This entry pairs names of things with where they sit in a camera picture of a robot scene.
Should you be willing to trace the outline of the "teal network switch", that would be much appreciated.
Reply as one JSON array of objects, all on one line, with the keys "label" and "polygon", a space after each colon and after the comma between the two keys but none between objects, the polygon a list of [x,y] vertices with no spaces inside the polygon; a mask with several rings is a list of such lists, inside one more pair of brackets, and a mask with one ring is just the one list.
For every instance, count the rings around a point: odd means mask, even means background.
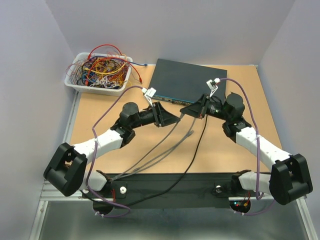
[{"label": "teal network switch", "polygon": [[159,58],[149,87],[156,90],[154,100],[189,105],[203,94],[210,94],[207,81],[225,77],[225,69]]}]

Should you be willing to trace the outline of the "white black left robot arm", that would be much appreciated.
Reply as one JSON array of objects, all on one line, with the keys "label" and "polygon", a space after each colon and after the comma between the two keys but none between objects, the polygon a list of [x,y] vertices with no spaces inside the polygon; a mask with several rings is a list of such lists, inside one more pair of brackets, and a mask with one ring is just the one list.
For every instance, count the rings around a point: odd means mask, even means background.
[{"label": "white black left robot arm", "polygon": [[43,177],[66,197],[84,189],[92,189],[100,197],[106,197],[111,193],[111,184],[102,173],[86,171],[87,165],[129,144],[136,135],[135,128],[149,124],[166,127],[179,121],[180,118],[165,110],[160,102],[144,110],[139,110],[136,103],[128,102],[122,107],[115,124],[106,132],[75,145],[67,142],[59,145]]}]

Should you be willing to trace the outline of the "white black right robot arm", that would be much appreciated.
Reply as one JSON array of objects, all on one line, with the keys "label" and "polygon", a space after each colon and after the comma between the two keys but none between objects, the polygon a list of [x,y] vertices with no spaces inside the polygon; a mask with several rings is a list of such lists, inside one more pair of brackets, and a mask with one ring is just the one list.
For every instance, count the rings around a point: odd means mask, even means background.
[{"label": "white black right robot arm", "polygon": [[290,154],[260,136],[243,118],[244,110],[243,98],[231,93],[224,103],[203,94],[198,101],[183,107],[180,112],[197,119],[211,116],[224,120],[222,129],[225,135],[269,169],[269,173],[250,170],[236,172],[230,182],[233,194],[258,191],[286,205],[311,193],[313,184],[306,158],[301,154]]}]

